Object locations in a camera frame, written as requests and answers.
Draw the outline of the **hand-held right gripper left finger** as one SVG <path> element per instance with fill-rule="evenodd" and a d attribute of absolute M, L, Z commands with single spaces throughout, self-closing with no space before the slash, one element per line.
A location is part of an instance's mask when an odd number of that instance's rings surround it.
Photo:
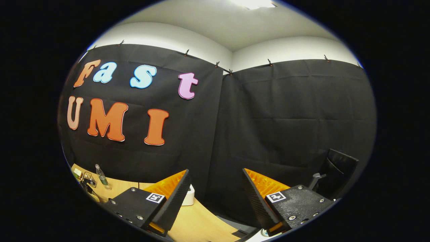
<path fill-rule="evenodd" d="M 165 237 L 178 216 L 191 185 L 189 169 L 145 189 L 131 187 L 102 207 L 132 225 Z"/>

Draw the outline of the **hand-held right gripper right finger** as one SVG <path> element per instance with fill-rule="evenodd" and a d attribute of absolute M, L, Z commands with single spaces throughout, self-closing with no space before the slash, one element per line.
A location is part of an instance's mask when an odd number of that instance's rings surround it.
<path fill-rule="evenodd" d="M 304 185 L 290 187 L 247 168 L 243 168 L 243 185 L 257 221 L 269 236 L 307 224 L 335 202 Z"/>

